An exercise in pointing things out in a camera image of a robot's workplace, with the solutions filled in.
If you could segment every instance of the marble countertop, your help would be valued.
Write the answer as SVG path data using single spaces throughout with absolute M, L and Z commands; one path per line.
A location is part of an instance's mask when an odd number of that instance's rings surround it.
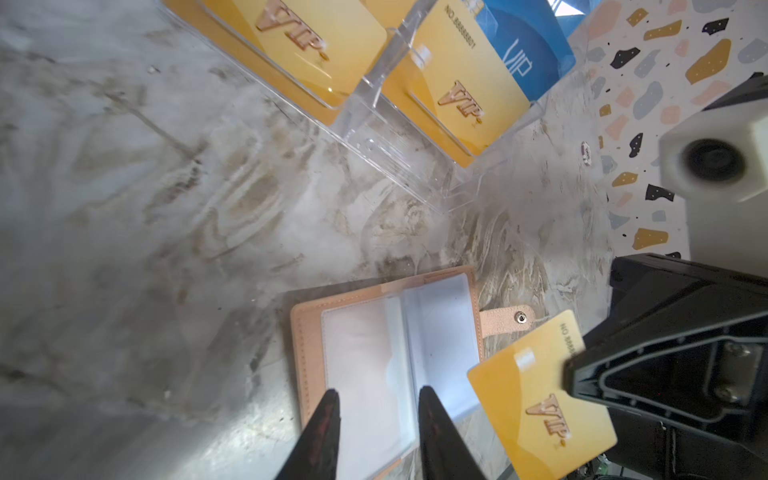
M 10 0 L 0 22 L 0 468 L 272 478 L 300 433 L 288 313 L 458 264 L 482 309 L 607 312 L 585 68 L 479 198 L 419 203 L 149 0 Z M 491 351 L 511 336 L 487 340 Z M 483 412 L 460 422 L 491 479 Z M 390 478 L 420 478 L 411 454 Z

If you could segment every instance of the gold vip lettering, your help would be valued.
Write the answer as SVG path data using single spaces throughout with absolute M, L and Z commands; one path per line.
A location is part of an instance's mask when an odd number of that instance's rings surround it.
M 453 88 L 437 101 L 437 104 L 447 105 L 457 102 L 458 105 L 456 105 L 456 108 L 458 108 L 458 111 L 465 117 L 468 117 L 469 115 L 475 115 L 478 118 L 482 117 L 482 108 L 480 108 L 478 102 L 472 98 L 467 89 L 464 88 L 464 85 L 458 80 L 453 84 Z
M 286 37 L 290 38 L 302 50 L 306 50 L 307 47 L 314 48 L 324 60 L 328 60 L 328 54 L 325 53 L 326 43 L 323 39 L 282 1 L 268 0 L 263 12 L 256 20 L 256 28 L 259 31 L 267 31 L 290 24 L 295 24 L 295 26 L 293 30 L 286 32 Z
M 562 439 L 569 439 L 571 437 L 571 430 L 565 422 L 565 417 L 560 410 L 560 404 L 558 403 L 557 397 L 554 396 L 554 393 L 550 393 L 545 401 L 525 410 L 525 413 L 529 415 L 546 415 L 553 417 L 544 420 L 549 435 L 559 435 Z

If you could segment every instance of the screw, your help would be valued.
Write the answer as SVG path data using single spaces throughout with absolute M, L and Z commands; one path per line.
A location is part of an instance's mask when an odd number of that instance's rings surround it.
M 725 350 L 733 356 L 748 356 L 752 350 L 741 343 L 728 342 L 725 344 Z
M 728 403 L 737 403 L 741 398 L 733 391 L 733 387 L 721 385 L 715 387 L 715 396 Z

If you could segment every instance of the blue vip card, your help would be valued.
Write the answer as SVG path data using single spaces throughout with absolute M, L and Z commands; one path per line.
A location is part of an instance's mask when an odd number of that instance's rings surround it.
M 528 100 L 538 100 L 576 64 L 553 11 L 558 0 L 462 1 Z

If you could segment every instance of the terrazzo wall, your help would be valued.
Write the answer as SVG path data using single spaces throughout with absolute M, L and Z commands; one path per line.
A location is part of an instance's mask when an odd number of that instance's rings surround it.
M 658 139 L 768 72 L 768 0 L 604 0 L 588 22 L 615 253 L 687 259 L 684 200 L 660 186 Z

